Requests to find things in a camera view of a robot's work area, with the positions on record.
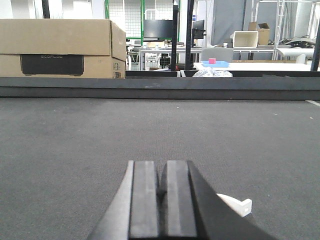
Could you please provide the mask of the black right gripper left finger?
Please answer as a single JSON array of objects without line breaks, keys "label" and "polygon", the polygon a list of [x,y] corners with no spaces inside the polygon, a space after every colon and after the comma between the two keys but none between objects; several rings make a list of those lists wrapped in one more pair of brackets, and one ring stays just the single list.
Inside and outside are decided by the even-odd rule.
[{"label": "black right gripper left finger", "polygon": [[158,177],[153,161],[133,161],[88,240],[155,240],[159,237]]}]

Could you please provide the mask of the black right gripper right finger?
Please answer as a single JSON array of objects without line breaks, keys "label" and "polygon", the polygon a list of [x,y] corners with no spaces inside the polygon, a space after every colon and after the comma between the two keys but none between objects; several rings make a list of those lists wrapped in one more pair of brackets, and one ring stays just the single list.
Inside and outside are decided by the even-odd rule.
[{"label": "black right gripper right finger", "polygon": [[275,239],[228,206],[192,161],[167,161],[161,181],[162,239]]}]

